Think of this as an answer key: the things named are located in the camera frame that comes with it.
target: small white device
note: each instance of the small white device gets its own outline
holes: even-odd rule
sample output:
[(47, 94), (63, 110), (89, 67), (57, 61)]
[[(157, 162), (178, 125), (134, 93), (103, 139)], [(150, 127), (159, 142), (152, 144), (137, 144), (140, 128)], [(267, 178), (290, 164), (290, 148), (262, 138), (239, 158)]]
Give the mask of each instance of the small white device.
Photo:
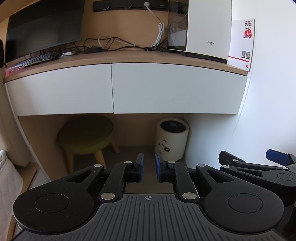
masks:
[(231, 21), (231, 0), (169, 1), (168, 49), (226, 63)]

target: crosshair marking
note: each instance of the crosshair marking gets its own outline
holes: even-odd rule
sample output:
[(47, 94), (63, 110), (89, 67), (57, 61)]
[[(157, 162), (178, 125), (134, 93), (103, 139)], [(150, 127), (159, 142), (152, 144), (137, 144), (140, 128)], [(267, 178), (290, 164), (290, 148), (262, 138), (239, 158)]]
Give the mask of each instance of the crosshair marking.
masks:
[(151, 196), (145, 197), (145, 199), (147, 199), (148, 201), (150, 201), (152, 198), (154, 198), (154, 197), (151, 197)]

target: wooden stool leg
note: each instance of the wooden stool leg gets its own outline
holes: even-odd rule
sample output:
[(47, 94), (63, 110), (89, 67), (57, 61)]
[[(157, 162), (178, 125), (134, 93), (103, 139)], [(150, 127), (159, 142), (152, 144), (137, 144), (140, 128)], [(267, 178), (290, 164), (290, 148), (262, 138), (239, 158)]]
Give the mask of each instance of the wooden stool leg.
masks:
[(102, 151), (100, 150), (100, 151), (95, 152), (95, 153), (94, 153), (94, 156), (95, 156), (95, 158), (96, 158), (96, 162), (97, 162), (98, 164), (103, 165), (104, 168), (106, 169), (107, 167), (106, 167), (106, 163), (105, 163), (105, 160), (104, 160), (104, 156), (103, 156)]
[(74, 154), (67, 152), (67, 165), (68, 165), (68, 172), (71, 174), (74, 172)]
[(118, 146), (116, 145), (115, 141), (111, 141), (111, 146), (117, 154), (120, 153), (120, 150), (119, 150)]

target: white mattress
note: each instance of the white mattress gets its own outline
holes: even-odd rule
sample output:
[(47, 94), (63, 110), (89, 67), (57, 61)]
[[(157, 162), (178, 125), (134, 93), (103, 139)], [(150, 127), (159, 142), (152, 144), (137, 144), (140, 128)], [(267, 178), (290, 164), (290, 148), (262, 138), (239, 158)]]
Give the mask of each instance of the white mattress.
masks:
[(22, 177), (5, 151), (0, 151), (0, 240), (6, 241), (12, 207), (22, 190)]

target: drawer front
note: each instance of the drawer front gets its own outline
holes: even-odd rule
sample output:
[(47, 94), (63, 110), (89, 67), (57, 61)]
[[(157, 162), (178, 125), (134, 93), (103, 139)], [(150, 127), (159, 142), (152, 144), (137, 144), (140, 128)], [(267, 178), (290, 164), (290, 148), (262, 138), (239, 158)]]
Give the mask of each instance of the drawer front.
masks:
[(247, 77), (173, 64), (112, 64), (115, 113), (238, 113)]
[(113, 112), (111, 64), (26, 76), (7, 90), (16, 116)]

